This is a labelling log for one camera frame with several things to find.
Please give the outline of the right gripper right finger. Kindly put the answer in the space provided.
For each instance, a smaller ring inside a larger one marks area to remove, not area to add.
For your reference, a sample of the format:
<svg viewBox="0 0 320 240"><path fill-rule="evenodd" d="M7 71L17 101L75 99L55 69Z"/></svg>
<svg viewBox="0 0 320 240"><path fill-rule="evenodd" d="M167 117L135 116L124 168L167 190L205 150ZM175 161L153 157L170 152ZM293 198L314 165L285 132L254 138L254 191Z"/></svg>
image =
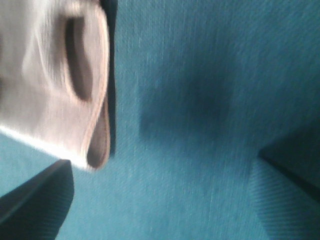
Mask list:
<svg viewBox="0 0 320 240"><path fill-rule="evenodd" d="M258 156L307 194L320 193L320 126L309 124L264 146Z"/></svg>

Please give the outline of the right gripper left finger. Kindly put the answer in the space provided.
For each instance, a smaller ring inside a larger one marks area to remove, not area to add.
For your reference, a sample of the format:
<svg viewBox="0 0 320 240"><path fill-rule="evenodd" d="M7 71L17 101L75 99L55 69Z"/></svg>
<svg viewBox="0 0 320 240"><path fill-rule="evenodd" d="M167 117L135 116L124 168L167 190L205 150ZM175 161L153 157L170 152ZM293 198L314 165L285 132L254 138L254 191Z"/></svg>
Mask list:
<svg viewBox="0 0 320 240"><path fill-rule="evenodd" d="M60 159L0 198L2 240L54 240L74 198L69 160Z"/></svg>

